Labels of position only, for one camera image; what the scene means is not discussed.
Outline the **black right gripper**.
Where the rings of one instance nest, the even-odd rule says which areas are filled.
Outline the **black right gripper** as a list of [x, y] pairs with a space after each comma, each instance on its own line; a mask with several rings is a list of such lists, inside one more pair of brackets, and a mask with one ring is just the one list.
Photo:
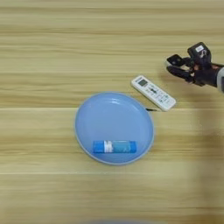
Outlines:
[[195, 84], [197, 86], [212, 86], [218, 87], [218, 72], [220, 71], [220, 66], [214, 63], [199, 64], [193, 62], [190, 57], [183, 58], [184, 64], [187, 67], [192, 67], [192, 72], [189, 70], [184, 70], [177, 66], [168, 66], [167, 71], [181, 79], [184, 79], [188, 83]]

